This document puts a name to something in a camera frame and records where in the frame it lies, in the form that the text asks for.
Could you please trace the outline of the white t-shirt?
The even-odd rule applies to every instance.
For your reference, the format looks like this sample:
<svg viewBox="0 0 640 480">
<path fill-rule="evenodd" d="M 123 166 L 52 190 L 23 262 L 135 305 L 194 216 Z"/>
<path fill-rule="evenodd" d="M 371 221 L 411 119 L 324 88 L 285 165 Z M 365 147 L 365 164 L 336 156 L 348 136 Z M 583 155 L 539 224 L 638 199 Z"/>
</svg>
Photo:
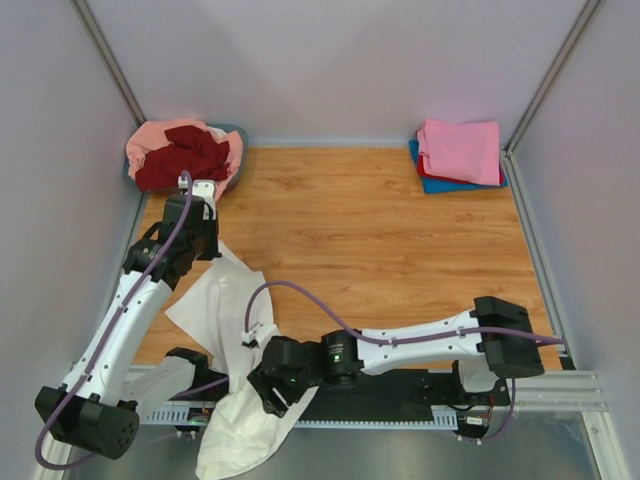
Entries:
<svg viewBox="0 0 640 480">
<path fill-rule="evenodd" d="M 261 326 L 265 335 L 258 347 L 244 347 L 245 311 L 265 278 L 224 244 L 220 248 L 222 256 L 165 311 L 212 355 L 213 369 L 229 377 L 229 393 L 217 402 L 202 438 L 196 466 L 200 479 L 226 479 L 263 464 L 280 448 L 316 394 L 314 388 L 308 390 L 282 418 L 264 412 L 247 376 L 258 366 L 261 348 L 279 333 L 271 297 L 261 292 L 250 314 L 250 323 Z"/>
</svg>

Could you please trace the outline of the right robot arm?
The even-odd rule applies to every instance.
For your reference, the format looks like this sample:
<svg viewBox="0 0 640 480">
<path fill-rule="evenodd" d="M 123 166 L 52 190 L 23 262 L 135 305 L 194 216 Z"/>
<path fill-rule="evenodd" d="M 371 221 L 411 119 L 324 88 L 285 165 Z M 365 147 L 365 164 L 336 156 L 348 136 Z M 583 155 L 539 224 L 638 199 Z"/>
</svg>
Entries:
<svg viewBox="0 0 640 480">
<path fill-rule="evenodd" d="M 540 376 L 546 340 L 534 334 L 526 308 L 493 296 L 436 322 L 397 329 L 358 330 L 347 325 L 317 342 L 272 336 L 247 379 L 266 413 L 283 417 L 316 387 L 349 385 L 362 375 L 449 361 L 450 390 L 470 404 L 501 379 Z"/>
</svg>

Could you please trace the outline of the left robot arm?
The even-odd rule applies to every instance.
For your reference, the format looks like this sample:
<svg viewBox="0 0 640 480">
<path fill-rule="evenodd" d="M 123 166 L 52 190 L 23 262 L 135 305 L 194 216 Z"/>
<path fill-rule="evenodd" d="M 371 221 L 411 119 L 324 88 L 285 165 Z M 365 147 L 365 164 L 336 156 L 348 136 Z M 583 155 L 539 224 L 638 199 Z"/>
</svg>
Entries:
<svg viewBox="0 0 640 480">
<path fill-rule="evenodd" d="M 35 455 L 46 460 L 47 436 L 87 451 L 120 458 L 133 444 L 141 420 L 171 400 L 216 402 L 228 377 L 210 369 L 206 355 L 170 350 L 132 383 L 131 363 L 147 330 L 178 282 L 197 260 L 220 257 L 214 195 L 208 182 L 170 196 L 163 218 L 128 251 L 116 292 L 98 331 L 57 388 L 44 386 L 35 408 L 44 422 Z"/>
</svg>

